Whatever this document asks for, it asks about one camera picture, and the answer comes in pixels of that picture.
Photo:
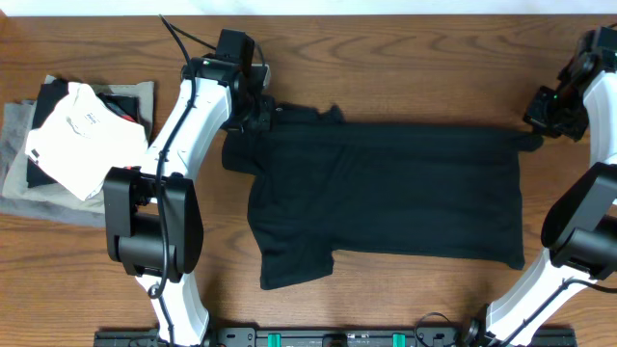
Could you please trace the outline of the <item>black t-shirt with logo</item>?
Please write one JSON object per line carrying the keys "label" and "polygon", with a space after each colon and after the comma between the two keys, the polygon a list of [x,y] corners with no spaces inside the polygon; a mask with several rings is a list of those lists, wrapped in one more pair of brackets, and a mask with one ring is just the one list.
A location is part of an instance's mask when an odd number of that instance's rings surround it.
{"label": "black t-shirt with logo", "polygon": [[247,220],[263,289],[329,276],[336,251],[524,267],[519,158],[540,136],[349,122],[337,108],[291,104],[271,120],[229,131],[222,150],[227,170],[254,177]]}

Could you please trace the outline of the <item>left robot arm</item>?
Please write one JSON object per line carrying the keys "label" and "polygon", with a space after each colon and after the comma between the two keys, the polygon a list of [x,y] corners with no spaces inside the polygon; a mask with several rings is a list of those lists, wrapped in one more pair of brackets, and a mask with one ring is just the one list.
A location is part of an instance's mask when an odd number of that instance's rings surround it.
{"label": "left robot arm", "polygon": [[266,63],[195,58],[176,104],[145,158],[112,168],[104,193],[107,251],[150,297],[159,326],[95,334],[96,346],[208,346],[216,336],[194,270],[203,225],[195,180],[220,129],[268,121]]}

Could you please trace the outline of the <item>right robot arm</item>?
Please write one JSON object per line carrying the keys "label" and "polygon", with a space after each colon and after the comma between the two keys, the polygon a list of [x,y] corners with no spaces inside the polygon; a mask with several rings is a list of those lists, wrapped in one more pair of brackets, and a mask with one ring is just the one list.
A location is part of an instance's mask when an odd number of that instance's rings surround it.
{"label": "right robot arm", "polygon": [[555,89],[541,87],[523,119],[534,132],[575,141],[590,136],[588,171],[551,207],[543,249],[530,268],[483,314],[469,322],[460,346],[574,346],[573,330],[545,322],[578,292],[616,271],[616,37],[587,32]]}

